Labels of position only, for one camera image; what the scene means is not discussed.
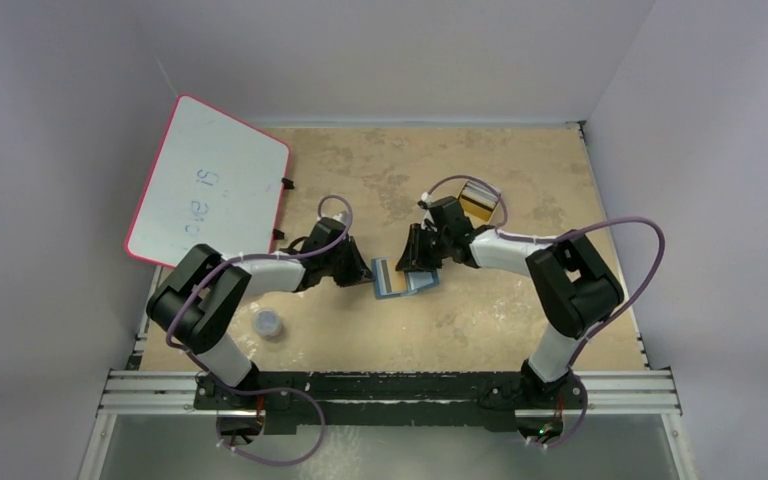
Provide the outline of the blue leather card holder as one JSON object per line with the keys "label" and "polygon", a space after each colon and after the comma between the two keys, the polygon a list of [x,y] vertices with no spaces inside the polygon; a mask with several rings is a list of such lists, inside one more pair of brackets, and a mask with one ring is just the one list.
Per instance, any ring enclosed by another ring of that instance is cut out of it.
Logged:
{"label": "blue leather card holder", "polygon": [[401,295],[382,297],[378,291],[378,285],[377,285],[377,278],[378,278],[377,261],[380,258],[373,259],[371,264],[371,269],[374,274],[374,295],[375,295],[375,298],[378,300],[414,295],[414,294],[423,292],[425,290],[435,288],[440,284],[440,279],[437,271],[403,272],[407,279],[408,290]]}

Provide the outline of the grey striped credit card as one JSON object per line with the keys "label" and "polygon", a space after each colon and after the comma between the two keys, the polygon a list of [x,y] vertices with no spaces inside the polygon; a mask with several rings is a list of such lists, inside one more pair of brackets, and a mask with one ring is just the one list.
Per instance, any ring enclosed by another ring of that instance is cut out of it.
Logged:
{"label": "grey striped credit card", "polygon": [[396,269],[396,263],[390,258],[377,261],[377,285],[382,297],[401,295],[408,290],[408,283],[403,272]]}

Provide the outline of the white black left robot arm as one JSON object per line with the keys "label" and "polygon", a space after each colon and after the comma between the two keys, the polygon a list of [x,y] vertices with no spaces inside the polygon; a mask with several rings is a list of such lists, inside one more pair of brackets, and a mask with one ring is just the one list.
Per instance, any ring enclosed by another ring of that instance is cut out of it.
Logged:
{"label": "white black left robot arm", "polygon": [[228,333],[238,306],[266,293],[299,293],[330,278],[341,287],[372,282],[346,221],[323,217],[311,232],[270,254],[226,259],[207,244],[190,249],[147,302],[145,312],[168,346],[190,355],[220,382],[232,408],[252,405],[258,368]]}

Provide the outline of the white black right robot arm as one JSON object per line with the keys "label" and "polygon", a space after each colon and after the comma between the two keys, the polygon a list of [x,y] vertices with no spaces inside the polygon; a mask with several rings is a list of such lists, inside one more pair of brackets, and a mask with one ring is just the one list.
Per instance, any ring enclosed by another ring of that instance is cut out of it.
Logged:
{"label": "white black right robot arm", "polygon": [[570,377],[585,334],[624,302],[618,279],[584,235],[526,238],[490,225],[476,227],[452,196],[423,195],[418,205],[425,215],[410,226],[397,270],[430,272],[451,260],[531,279],[548,325],[523,362],[521,392],[533,406],[548,405]]}

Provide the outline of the pink framed whiteboard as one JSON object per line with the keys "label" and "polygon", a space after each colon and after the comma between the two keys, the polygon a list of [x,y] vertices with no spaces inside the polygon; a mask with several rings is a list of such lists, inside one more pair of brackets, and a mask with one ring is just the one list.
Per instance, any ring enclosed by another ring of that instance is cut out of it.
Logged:
{"label": "pink framed whiteboard", "polygon": [[283,141],[201,100],[176,100],[124,241],[173,267],[197,244],[270,251],[291,158]]}

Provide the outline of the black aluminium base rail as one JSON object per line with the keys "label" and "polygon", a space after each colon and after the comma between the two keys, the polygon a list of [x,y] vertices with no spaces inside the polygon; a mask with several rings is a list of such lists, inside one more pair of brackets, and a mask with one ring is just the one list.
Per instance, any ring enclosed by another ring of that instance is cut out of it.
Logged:
{"label": "black aluminium base rail", "polygon": [[681,411],[667,371],[581,372],[540,391],[517,372],[262,372],[251,396],[204,374],[114,371],[100,411],[225,417],[234,427],[293,434],[300,426],[481,427],[555,437],[589,415]]}

